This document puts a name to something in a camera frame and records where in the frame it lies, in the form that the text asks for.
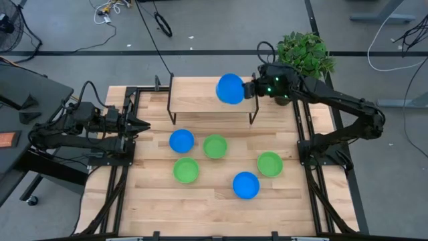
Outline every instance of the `plant pot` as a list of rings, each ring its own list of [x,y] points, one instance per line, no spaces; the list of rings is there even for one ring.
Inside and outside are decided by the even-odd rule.
[[[277,96],[274,97],[275,103],[279,106],[286,106],[288,103],[290,103],[292,100],[286,97]]]

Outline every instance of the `white cable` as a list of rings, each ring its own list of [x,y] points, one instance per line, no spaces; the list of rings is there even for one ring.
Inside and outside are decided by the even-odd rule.
[[[94,13],[94,23],[95,23],[95,24],[103,24],[103,23],[106,23],[106,21],[105,21],[105,20],[104,20],[104,21],[102,21],[102,22],[97,22],[97,21],[96,21],[96,16],[97,16],[97,14],[98,14],[98,10],[99,10],[101,7],[103,7],[103,6],[105,6],[105,5],[108,5],[108,4],[111,4],[111,2],[112,2],[112,0],[109,0],[109,1],[107,1],[107,3],[105,3],[105,4],[101,4],[100,6],[98,6],[98,7],[95,9],[95,13]],[[118,5],[124,5],[124,3],[118,3],[118,2],[113,3],[112,8],[113,8],[114,12],[116,12],[117,14],[119,14],[119,13],[120,13],[120,8],[119,8],[119,6],[118,6]]]
[[[372,62],[370,61],[370,50],[371,50],[371,48],[372,48],[372,46],[373,46],[373,44],[375,43],[375,41],[376,41],[376,38],[377,38],[377,35],[379,34],[379,32],[381,31],[381,29],[382,29],[382,27],[383,27],[383,25],[388,21],[388,19],[389,19],[389,17],[401,6],[401,4],[403,4],[403,2],[402,3],[400,3],[400,5],[385,19],[385,21],[383,21],[383,23],[382,23],[382,25],[381,25],[381,27],[379,28],[379,30],[377,31],[377,33],[376,33],[376,35],[374,36],[374,39],[373,39],[373,41],[372,41],[372,43],[371,43],[371,45],[370,45],[370,47],[368,47],[368,50],[367,50],[367,60],[368,60],[368,64],[370,64],[370,66],[371,66],[371,68],[373,68],[373,70],[377,70],[377,71],[381,71],[381,72],[389,72],[389,71],[394,71],[394,70],[402,70],[402,69],[405,69],[405,68],[413,68],[413,67],[415,67],[415,66],[418,66],[419,64],[422,64],[423,63],[423,61],[420,61],[419,63],[417,63],[417,64],[413,64],[413,65],[411,65],[411,66],[404,66],[404,67],[398,67],[398,68],[392,68],[392,69],[389,69],[389,70],[381,70],[381,69],[378,69],[378,68],[376,68],[376,67],[374,67],[373,65],[372,65]]]
[[[107,4],[109,4],[110,3],[110,1],[108,1],[107,3],[105,3],[105,4],[101,4],[100,6],[98,6],[96,9],[95,9],[95,13],[94,13],[94,23],[95,24],[103,24],[103,23],[106,23],[106,21],[104,20],[104,21],[102,21],[102,22],[97,22],[96,21],[96,16],[97,16],[97,14],[98,14],[98,10],[99,10],[99,8],[101,8],[101,7],[103,7],[103,6],[105,6],[105,5],[107,5]]]

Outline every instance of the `blue bowl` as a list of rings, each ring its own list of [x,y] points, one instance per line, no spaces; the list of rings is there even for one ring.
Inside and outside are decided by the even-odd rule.
[[[260,190],[259,179],[248,171],[238,173],[232,184],[235,194],[242,199],[252,199]]]
[[[239,104],[243,100],[243,81],[236,74],[223,75],[217,86],[215,93],[217,97],[227,104]]]
[[[195,138],[193,138],[192,132],[186,129],[176,130],[169,137],[169,146],[178,153],[190,151],[193,144],[195,144]]]

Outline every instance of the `black desk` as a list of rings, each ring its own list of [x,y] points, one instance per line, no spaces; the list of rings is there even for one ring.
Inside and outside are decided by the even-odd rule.
[[[37,106],[21,111],[41,112],[41,116],[23,125],[19,122],[18,110],[5,105],[0,108],[0,132],[21,131],[16,147],[0,149],[0,206],[28,171],[84,185],[87,173],[61,165],[49,155],[29,151],[31,144],[27,138],[35,123],[46,123],[55,118],[61,110],[60,101],[68,100],[73,89],[22,68],[0,64],[0,86],[2,82],[19,82],[22,89],[29,91],[39,102]]]
[[[0,149],[0,173],[6,173],[30,147],[27,135],[33,125],[53,119],[61,109],[60,101],[68,100],[73,89],[21,68],[0,65],[0,85],[2,82],[19,82],[22,88],[30,91],[39,102],[38,106],[29,107],[22,110],[23,112],[41,112],[41,116],[28,125],[23,125],[19,122],[18,110],[8,106],[0,108],[0,131],[21,131],[18,145],[15,148]]]

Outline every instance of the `chair wheel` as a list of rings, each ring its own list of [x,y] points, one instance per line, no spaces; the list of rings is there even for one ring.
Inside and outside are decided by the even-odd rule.
[[[29,206],[35,206],[39,203],[39,199],[36,196],[30,196],[26,201]]]

